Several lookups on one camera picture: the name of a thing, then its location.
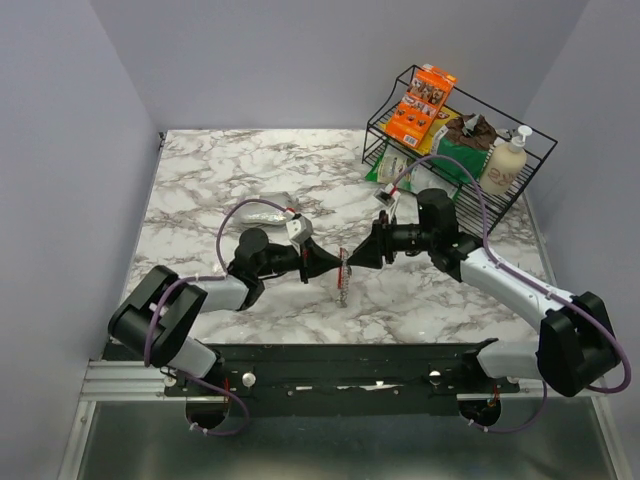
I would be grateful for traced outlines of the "metal keyring coil red holder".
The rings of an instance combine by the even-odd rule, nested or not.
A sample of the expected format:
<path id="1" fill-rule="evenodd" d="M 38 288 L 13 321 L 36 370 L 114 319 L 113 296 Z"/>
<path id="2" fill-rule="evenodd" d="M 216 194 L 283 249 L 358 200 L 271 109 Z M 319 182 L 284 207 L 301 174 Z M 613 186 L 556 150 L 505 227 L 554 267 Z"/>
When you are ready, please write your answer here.
<path id="1" fill-rule="evenodd" d="M 338 269 L 338 276 L 337 276 L 337 289 L 338 289 L 337 305 L 340 308 L 346 308 L 347 301 L 348 301 L 349 282 L 351 278 L 351 267 L 348 265 L 348 257 L 349 257 L 348 250 L 344 247 L 341 247 L 339 249 L 339 259 L 341 261 L 341 265 Z"/>

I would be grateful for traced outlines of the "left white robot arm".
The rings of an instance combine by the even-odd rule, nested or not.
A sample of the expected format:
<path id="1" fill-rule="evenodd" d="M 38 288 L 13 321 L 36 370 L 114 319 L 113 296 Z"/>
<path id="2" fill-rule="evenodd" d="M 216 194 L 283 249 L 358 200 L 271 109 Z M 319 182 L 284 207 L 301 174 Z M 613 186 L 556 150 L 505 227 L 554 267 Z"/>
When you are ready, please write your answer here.
<path id="1" fill-rule="evenodd" d="M 197 393 L 209 395 L 220 387 L 222 372 L 216 353 L 189 336 L 199 314 L 247 310 L 268 279 L 297 272 L 306 283 L 341 265 L 311 238 L 300 247 L 285 246 L 251 228 L 240 236 L 224 277 L 181 278 L 165 266 L 153 267 L 112 315 L 108 332 L 147 366 L 183 370 Z"/>

